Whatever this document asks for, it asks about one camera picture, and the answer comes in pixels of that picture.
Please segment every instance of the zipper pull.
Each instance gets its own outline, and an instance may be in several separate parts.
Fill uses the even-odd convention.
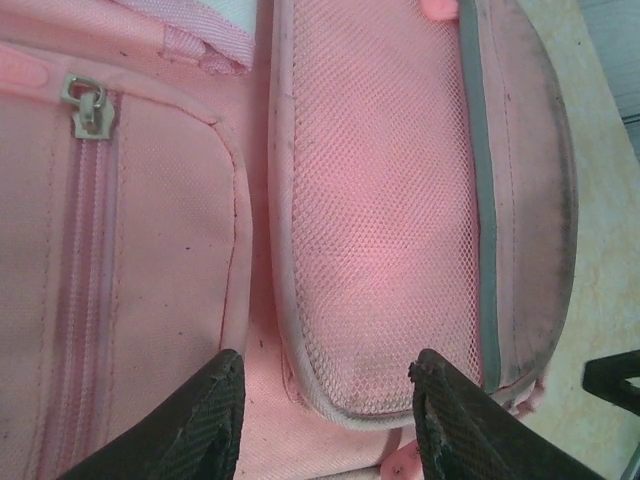
[[[91,78],[69,74],[66,65],[48,62],[0,43],[0,93],[49,103],[73,105],[75,137],[108,140],[115,119],[104,86]]]
[[[82,93],[74,96],[76,90]],[[116,112],[102,85],[91,78],[69,74],[65,76],[60,98],[77,108],[71,116],[76,138],[108,140],[111,137]]]

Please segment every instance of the gray trim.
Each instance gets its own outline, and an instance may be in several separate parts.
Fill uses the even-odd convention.
[[[497,221],[478,34],[476,0],[461,0],[460,52],[469,110],[469,129],[475,161],[480,217],[480,350],[484,389],[491,394],[500,386],[501,373],[496,292]]]

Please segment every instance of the backpack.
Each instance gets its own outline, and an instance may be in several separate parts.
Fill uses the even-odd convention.
[[[540,400],[577,188],[517,0],[2,0],[0,125],[4,478],[185,392],[203,478],[392,478],[425,348]]]

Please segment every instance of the floor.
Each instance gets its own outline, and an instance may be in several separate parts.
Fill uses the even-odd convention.
[[[640,1],[579,0],[579,3],[640,160]]]
[[[619,63],[620,71],[628,63],[628,78],[611,82],[609,89],[577,0],[520,2],[558,73],[580,196],[569,315],[551,361],[546,401],[525,423],[605,478],[619,479],[640,442],[640,418],[585,393],[580,385],[586,361],[640,348],[640,164],[621,120],[621,113],[627,118],[640,107],[640,92],[632,85],[633,80],[640,83],[640,62],[632,62],[631,54],[608,58],[611,65]],[[581,2],[587,18],[591,8],[596,9],[591,14],[598,8],[602,15],[611,14],[598,7],[601,1]],[[630,11],[640,8],[640,0],[618,2]],[[640,55],[637,46],[621,44]],[[640,126],[629,129],[637,141]]]

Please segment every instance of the metal zipper pull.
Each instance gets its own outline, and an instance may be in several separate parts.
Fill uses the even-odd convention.
[[[91,78],[67,75],[60,98],[78,109],[72,115],[76,138],[108,140],[111,137],[116,112],[102,85]]]

